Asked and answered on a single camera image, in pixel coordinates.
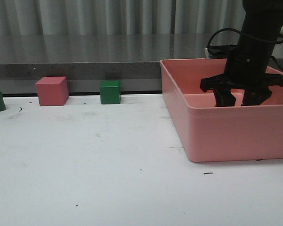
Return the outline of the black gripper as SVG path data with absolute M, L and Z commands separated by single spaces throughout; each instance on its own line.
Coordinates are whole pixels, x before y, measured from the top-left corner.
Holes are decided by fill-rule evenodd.
M 270 86 L 283 86 L 283 75 L 266 72 L 269 59 L 265 52 L 235 48 L 227 56 L 224 72 L 202 79 L 200 89 L 214 92 L 216 107 L 235 106 L 232 89 L 245 90 L 242 106 L 261 105 L 272 95 Z

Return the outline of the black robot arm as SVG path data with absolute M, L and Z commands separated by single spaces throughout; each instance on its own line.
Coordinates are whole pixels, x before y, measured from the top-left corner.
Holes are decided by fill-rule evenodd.
M 200 88 L 214 92 L 218 107 L 234 106 L 232 89 L 244 90 L 242 105 L 260 105 L 283 86 L 283 75 L 266 69 L 283 27 L 283 0 L 244 0 L 246 12 L 237 46 L 229 50 L 224 72 L 202 79 Z

